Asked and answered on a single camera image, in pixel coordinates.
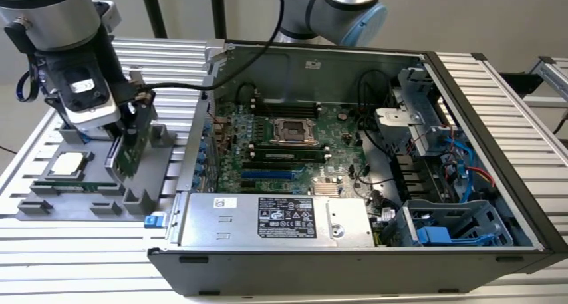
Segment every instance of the blue latch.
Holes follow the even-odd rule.
[[[463,160],[457,161],[457,174],[460,174],[461,178],[468,177],[468,173],[465,171],[465,163],[463,162]]]
[[[144,229],[163,228],[163,216],[145,216]]]
[[[484,234],[475,238],[453,239],[444,226],[424,226],[417,233],[424,246],[487,246],[495,238],[492,234]]]

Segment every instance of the open computer chassis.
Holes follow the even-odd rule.
[[[204,84],[256,52],[256,43],[213,41]],[[441,58],[276,45],[201,94],[165,245],[148,250],[177,293],[455,293],[567,257]],[[365,80],[373,69],[384,77]],[[487,174],[465,193],[473,156]],[[313,230],[289,221],[296,211]]]

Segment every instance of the cpu socket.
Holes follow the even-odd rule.
[[[315,146],[313,122],[308,119],[276,119],[275,138],[271,143],[295,146]]]

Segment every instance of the motherboard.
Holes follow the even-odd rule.
[[[355,183],[365,155],[352,111],[339,105],[219,104],[217,192],[368,196],[369,188]]]

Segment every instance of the aluminum extrusion table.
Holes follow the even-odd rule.
[[[205,72],[201,70],[205,41],[116,39],[115,47],[124,70],[128,71],[133,65],[141,66],[147,82],[175,81],[199,84],[205,76]],[[472,103],[473,107],[485,107],[483,109],[485,112],[489,110],[488,106],[493,107],[505,112],[507,116],[513,117],[513,120],[508,121],[509,123],[535,126],[535,121],[523,120],[523,117],[527,118],[525,112],[516,113],[519,104],[509,103],[512,101],[509,96],[499,93],[505,92],[501,89],[503,86],[489,86],[495,94],[480,94],[481,91],[488,92],[488,90],[476,90],[475,86],[465,86],[472,83],[468,78],[477,79],[473,82],[481,84],[497,82],[493,75],[487,72],[489,69],[484,64],[472,61],[468,55],[440,54],[440,57],[453,77],[463,80],[461,87],[468,88],[464,92],[469,101],[479,102],[479,104]],[[157,91],[155,104],[160,116],[159,123],[164,123],[169,130],[179,132],[160,195],[163,207],[167,207],[173,199],[196,100],[197,92],[192,90],[171,88]],[[503,106],[497,103],[487,104],[489,100],[500,101]],[[484,121],[489,124],[499,123],[499,121],[507,122],[504,119],[491,118],[491,115]],[[29,192],[31,181],[41,173],[47,159],[52,156],[61,141],[55,132],[59,124],[60,120],[55,111],[51,110],[0,177],[0,214],[17,211],[17,202]],[[492,126],[492,128],[499,134],[497,131],[503,126]],[[527,132],[533,137],[541,135],[537,128]],[[513,164],[519,159],[532,163],[533,157],[523,155],[515,150],[515,135],[512,138],[507,138],[508,133],[503,134],[500,145]],[[568,178],[565,164],[564,167],[561,165],[563,158],[552,156],[551,149],[545,146],[549,144],[543,140],[525,149],[541,155],[540,158],[551,163],[540,165],[539,168],[549,168],[551,165],[556,165],[561,169],[564,178]],[[540,183],[545,183],[543,180],[547,180],[540,175],[540,171],[544,172],[544,170],[531,167],[524,169],[525,165],[519,164],[519,168],[523,168],[523,174],[525,174],[521,177],[568,241],[568,198],[565,195],[552,192],[549,186],[540,185]],[[144,229],[143,223],[136,222],[19,222],[13,218],[0,218],[0,302],[188,303],[215,301],[283,304],[433,303],[444,301],[444,303],[485,304],[500,301],[501,304],[568,303],[568,260],[532,275],[508,275],[465,295],[199,297],[185,299],[171,290],[145,256],[144,249],[155,246],[164,235],[164,229]],[[377,278],[388,278],[389,274],[396,274],[396,272],[380,273]]]

